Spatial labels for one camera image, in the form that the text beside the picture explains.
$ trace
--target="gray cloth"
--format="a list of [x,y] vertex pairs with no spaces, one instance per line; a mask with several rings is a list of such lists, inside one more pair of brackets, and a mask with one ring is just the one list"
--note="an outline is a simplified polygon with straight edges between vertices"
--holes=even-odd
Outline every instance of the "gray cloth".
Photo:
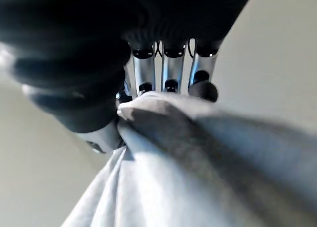
[[316,227],[317,139],[149,92],[63,227]]

